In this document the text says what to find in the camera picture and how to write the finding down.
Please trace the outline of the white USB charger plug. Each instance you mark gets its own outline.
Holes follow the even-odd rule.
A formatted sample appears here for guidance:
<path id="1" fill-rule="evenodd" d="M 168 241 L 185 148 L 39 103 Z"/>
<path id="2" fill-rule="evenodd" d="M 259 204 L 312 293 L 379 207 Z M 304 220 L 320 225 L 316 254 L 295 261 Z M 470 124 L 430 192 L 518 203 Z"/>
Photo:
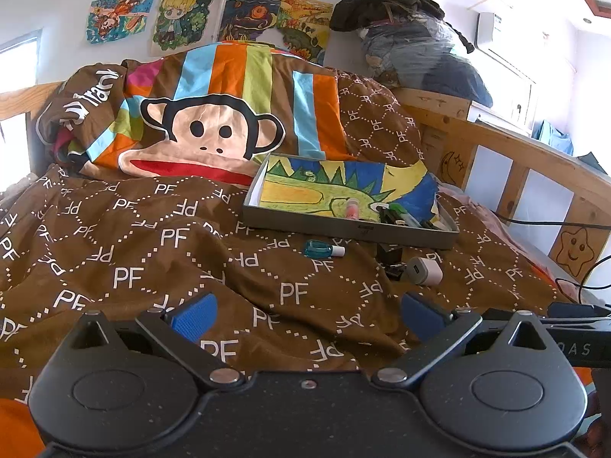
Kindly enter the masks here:
<path id="1" fill-rule="evenodd" d="M 405 272 L 415 285 L 437 286 L 443 278 L 437 261 L 429 258 L 412 258 L 407 261 Z"/>

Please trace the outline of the black binder clip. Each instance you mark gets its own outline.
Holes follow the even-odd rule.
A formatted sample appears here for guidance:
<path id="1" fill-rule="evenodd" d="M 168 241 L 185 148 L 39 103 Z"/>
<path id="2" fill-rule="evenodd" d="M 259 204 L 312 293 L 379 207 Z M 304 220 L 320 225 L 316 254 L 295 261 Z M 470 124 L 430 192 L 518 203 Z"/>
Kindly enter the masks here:
<path id="1" fill-rule="evenodd" d="M 403 250 L 400 247 L 377 244 L 376 261 L 382 267 L 386 277 L 392 281 L 401 281 L 405 272 Z"/>

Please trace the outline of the green cap marker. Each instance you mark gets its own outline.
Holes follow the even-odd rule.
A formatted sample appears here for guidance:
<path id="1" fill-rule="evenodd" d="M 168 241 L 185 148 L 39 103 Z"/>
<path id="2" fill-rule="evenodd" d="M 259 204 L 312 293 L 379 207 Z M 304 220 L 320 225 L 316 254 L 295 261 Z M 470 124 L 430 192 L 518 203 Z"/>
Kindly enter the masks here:
<path id="1" fill-rule="evenodd" d="M 417 219 L 413 217 L 402 205 L 398 203 L 390 203 L 388 208 L 396 216 L 396 223 L 399 223 L 399 221 L 402 220 L 406 226 L 420 227 Z"/>

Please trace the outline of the teal nail polish bottle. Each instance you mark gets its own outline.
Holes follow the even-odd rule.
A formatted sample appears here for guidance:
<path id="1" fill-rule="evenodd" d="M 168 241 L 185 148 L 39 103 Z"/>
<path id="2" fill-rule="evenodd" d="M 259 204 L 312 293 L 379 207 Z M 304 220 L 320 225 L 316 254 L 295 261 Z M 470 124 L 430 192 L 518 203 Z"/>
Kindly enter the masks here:
<path id="1" fill-rule="evenodd" d="M 346 248 L 339 245 L 329 244 L 318 240 L 308 240 L 304 245 L 304 255 L 314 260 L 326 260 L 326 258 L 343 258 Z"/>

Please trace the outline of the pink cosmetic tube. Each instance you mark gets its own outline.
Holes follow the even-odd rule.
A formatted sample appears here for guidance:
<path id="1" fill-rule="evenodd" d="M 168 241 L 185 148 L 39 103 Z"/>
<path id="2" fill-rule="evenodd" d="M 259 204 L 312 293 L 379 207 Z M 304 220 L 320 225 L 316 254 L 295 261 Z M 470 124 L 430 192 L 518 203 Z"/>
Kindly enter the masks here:
<path id="1" fill-rule="evenodd" d="M 358 220 L 360 217 L 359 201 L 351 198 L 346 201 L 345 217 L 351 220 Z"/>

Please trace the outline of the grey metal tray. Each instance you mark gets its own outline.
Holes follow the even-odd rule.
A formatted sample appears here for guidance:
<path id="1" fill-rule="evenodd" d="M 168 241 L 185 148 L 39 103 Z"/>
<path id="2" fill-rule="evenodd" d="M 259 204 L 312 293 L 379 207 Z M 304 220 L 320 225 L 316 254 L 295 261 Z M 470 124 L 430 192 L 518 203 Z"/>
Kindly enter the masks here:
<path id="1" fill-rule="evenodd" d="M 274 229 L 275 231 L 434 249 L 450 249 L 459 236 L 458 226 L 439 203 L 438 192 L 437 205 L 439 215 L 436 220 L 432 221 L 441 221 L 445 227 L 444 231 L 440 229 L 424 229 L 421 226 L 406 226 L 402 220 L 399 223 L 386 224 L 380 220 L 351 220 L 346 217 L 325 217 L 262 208 L 258 205 L 260 184 L 266 160 L 272 155 L 274 154 L 268 155 L 261 164 L 244 199 L 243 221 L 247 226 L 260 227 L 260 229 Z"/>

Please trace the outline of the brown PF patterned duvet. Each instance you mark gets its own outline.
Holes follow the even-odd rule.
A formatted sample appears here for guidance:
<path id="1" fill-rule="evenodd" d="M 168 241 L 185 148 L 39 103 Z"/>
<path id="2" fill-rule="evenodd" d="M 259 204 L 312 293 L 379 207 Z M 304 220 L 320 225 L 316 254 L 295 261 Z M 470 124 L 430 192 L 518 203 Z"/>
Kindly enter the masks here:
<path id="1" fill-rule="evenodd" d="M 416 345 L 406 282 L 372 243 L 314 261 L 304 235 L 251 229 L 242 188 L 201 177 L 70 177 L 51 169 L 1 207 L 1 399 L 25 404 L 80 315 L 131 319 L 199 294 L 218 303 L 207 352 L 242 371 L 373 371 Z"/>

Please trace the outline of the dinosaur painting paper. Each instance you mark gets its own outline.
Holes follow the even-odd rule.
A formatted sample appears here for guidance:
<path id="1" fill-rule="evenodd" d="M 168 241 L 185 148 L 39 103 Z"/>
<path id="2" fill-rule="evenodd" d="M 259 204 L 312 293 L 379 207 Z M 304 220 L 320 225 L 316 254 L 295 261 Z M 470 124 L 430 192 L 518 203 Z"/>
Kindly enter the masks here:
<path id="1" fill-rule="evenodd" d="M 372 161 L 330 161 L 272 155 L 266 160 L 258 197 L 262 208 L 345 218 L 354 204 L 358 217 L 380 219 L 379 209 L 396 205 L 418 222 L 436 220 L 438 184 L 422 161 L 389 166 Z"/>

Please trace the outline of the blue hanging clothing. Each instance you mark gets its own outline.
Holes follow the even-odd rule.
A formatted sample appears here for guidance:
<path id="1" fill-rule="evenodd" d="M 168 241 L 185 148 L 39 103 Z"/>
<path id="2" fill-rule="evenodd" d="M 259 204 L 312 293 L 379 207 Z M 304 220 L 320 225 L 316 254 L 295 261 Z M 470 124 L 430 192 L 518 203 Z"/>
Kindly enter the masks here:
<path id="1" fill-rule="evenodd" d="M 571 136 L 554 127 L 549 121 L 543 121 L 534 126 L 531 137 L 564 154 L 570 156 L 574 154 Z"/>

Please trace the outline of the white air conditioner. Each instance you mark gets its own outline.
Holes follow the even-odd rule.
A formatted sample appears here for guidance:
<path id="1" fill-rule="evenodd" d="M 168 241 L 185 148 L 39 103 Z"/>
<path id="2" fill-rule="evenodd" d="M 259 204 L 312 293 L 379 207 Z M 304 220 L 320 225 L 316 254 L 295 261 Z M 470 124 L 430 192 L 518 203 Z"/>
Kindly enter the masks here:
<path id="1" fill-rule="evenodd" d="M 476 46 L 494 60 L 525 77 L 534 77 L 535 29 L 512 13 L 480 13 Z"/>

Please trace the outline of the blond character drawing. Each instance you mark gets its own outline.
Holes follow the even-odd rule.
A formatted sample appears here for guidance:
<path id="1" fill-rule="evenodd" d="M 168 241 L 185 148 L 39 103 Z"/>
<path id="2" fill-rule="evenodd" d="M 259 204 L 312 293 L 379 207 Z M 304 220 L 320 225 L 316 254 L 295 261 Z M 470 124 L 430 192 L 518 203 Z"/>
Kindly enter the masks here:
<path id="1" fill-rule="evenodd" d="M 160 0 L 150 51 L 153 56 L 201 45 L 212 0 Z"/>

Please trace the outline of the anime drawing lower left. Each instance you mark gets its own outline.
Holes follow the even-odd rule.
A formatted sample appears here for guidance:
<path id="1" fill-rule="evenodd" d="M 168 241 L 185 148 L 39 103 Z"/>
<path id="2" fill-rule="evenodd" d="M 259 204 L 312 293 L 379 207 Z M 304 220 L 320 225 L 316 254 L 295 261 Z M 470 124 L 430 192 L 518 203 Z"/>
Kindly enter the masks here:
<path id="1" fill-rule="evenodd" d="M 154 0 L 94 0 L 87 16 L 86 39 L 98 45 L 143 32 Z"/>

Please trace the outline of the dark swirl painting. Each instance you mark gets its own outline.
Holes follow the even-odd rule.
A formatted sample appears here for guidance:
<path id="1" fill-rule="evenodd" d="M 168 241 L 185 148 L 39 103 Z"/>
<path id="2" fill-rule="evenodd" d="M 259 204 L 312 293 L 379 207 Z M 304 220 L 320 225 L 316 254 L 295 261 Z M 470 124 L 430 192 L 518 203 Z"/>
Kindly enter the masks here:
<path id="1" fill-rule="evenodd" d="M 226 0 L 219 40 L 256 42 L 266 30 L 275 28 L 281 0 Z"/>

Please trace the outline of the black fuzzy hat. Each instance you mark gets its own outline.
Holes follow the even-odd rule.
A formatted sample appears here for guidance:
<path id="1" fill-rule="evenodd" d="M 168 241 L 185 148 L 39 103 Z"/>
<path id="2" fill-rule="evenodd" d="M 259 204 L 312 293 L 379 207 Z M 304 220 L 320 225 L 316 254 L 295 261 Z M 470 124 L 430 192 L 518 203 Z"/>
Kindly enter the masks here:
<path id="1" fill-rule="evenodd" d="M 459 56 L 475 51 L 434 0 L 341 0 L 333 8 L 330 29 L 359 33 L 370 51 Z"/>

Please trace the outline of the wooden side rail left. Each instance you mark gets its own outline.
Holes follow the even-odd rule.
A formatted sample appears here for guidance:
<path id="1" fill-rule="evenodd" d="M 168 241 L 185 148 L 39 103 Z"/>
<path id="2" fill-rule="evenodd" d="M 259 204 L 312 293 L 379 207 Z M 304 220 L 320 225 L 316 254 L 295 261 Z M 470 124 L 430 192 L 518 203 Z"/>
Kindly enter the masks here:
<path id="1" fill-rule="evenodd" d="M 22 114 L 36 116 L 62 85 L 62 82 L 55 82 L 1 93 L 0 120 L 4 121 Z"/>

